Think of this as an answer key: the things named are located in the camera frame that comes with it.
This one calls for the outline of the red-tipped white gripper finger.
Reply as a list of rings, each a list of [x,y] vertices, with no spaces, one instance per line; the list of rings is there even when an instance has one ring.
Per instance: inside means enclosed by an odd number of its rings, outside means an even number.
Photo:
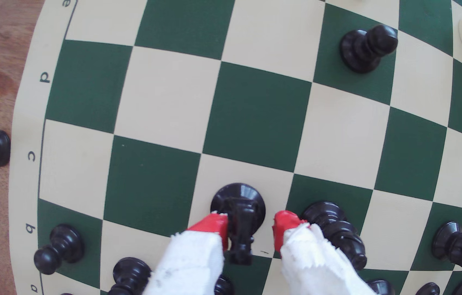
[[[292,211],[278,211],[273,232],[290,294],[376,294],[317,224]]]
[[[223,271],[227,231],[228,215],[211,212],[171,236],[143,294],[214,294]]]

